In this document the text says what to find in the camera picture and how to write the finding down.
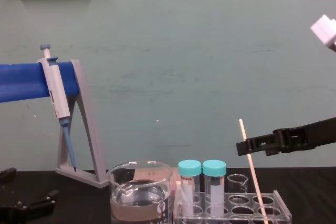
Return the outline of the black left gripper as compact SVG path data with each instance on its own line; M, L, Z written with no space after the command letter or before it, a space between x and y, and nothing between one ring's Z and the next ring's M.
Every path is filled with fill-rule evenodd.
M2 170L0 183L14 180L17 169L14 167ZM1 223L26 223L28 215L51 215L54 212L59 191L54 189L44 198L28 205L16 204L1 206Z

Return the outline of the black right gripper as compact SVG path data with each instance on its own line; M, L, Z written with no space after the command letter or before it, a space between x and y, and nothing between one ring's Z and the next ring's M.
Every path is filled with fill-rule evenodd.
M283 128L271 134L247 138L236 144L239 156L265 151L267 156L279 153L306 151L321 145L335 143L335 118L299 128Z

